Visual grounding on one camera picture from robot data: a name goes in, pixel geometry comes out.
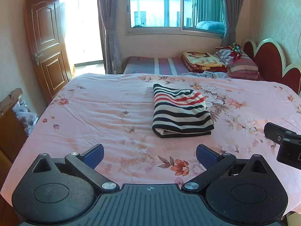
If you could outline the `striped knit child sweater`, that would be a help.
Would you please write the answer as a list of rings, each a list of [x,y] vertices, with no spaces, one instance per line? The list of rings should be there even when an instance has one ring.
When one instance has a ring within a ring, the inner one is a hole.
[[[206,110],[203,95],[192,89],[173,89],[153,85],[153,132],[160,138],[210,135],[214,123]]]

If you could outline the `pink floral bed sheet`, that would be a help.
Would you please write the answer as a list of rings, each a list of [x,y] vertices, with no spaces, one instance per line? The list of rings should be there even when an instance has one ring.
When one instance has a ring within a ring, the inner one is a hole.
[[[214,122],[209,136],[160,138],[152,130],[154,84],[201,93]],[[1,190],[12,193],[40,153],[63,158],[95,144],[105,149],[97,171],[122,185],[182,185],[204,172],[195,151],[248,159],[261,154],[285,188],[287,211],[300,212],[300,170],[276,160],[279,146],[264,137],[268,122],[300,132],[300,97],[272,82],[197,76],[84,74],[70,81],[41,115]]]

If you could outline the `patterned cloth bag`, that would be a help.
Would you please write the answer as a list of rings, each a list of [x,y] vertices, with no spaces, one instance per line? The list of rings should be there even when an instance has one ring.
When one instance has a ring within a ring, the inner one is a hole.
[[[29,136],[38,122],[38,115],[31,112],[26,102],[22,99],[18,100],[12,110],[27,136]]]

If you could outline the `wooden cabinet at left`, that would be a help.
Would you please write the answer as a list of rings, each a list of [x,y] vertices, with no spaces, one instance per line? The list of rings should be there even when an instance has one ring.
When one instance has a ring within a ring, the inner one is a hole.
[[[16,88],[1,101],[1,187],[27,139],[23,126],[13,112],[13,107],[19,102],[22,90]]]

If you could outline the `striped pillow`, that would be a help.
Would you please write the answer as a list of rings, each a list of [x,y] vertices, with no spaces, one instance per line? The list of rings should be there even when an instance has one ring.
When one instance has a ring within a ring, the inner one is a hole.
[[[261,78],[256,63],[241,50],[242,56],[239,60],[233,61],[230,54],[229,46],[216,47],[215,54],[228,66],[227,75],[231,78],[245,80],[259,80]]]

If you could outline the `red white bed headboard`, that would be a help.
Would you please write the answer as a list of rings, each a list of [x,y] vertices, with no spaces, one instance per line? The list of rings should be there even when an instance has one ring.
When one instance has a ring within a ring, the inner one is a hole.
[[[300,64],[288,65],[282,47],[274,39],[267,38],[259,44],[246,39],[242,49],[256,63],[265,81],[281,83],[300,95]]]

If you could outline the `yellow folded blanket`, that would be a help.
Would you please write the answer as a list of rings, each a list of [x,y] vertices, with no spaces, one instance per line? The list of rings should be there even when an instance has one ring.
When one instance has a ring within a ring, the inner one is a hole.
[[[182,53],[181,60],[187,70],[193,73],[228,71],[228,66],[221,59],[207,52],[186,51]]]

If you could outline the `red decorative item on pillow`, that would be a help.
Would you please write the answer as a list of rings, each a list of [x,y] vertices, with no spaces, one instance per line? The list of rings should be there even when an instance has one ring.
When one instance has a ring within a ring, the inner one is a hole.
[[[230,54],[229,56],[233,58],[233,61],[239,60],[242,56],[241,47],[240,45],[233,43],[231,46],[229,46]]]

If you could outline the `brown wooden door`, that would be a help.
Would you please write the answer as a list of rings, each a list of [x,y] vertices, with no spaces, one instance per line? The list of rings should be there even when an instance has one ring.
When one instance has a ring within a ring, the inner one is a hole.
[[[33,68],[47,104],[72,79],[59,0],[24,0],[24,23]]]

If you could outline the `grey right curtain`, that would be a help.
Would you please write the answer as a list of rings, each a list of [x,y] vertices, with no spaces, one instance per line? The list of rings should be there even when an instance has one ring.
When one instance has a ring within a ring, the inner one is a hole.
[[[244,0],[221,0],[226,28],[221,46],[231,45],[236,39],[236,26]]]

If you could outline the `grey curtain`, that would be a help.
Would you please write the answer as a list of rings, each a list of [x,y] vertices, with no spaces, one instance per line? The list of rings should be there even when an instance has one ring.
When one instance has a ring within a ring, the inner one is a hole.
[[[105,66],[106,73],[118,73],[122,59],[116,32],[118,0],[98,0],[100,17],[105,33]]]
[[[231,45],[236,39],[236,26],[244,0],[221,0],[226,28],[221,46]]]

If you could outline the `grey left curtain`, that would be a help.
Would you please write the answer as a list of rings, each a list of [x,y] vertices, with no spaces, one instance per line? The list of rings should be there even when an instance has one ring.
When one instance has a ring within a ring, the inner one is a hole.
[[[106,73],[118,73],[122,59],[116,32],[118,0],[98,0],[100,17],[105,33],[105,66]]]

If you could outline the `window with white frame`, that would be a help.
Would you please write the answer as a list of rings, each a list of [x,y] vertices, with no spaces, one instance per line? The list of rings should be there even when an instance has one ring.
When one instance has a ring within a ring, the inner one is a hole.
[[[126,0],[128,32],[210,33],[222,36],[226,23],[221,0]]]

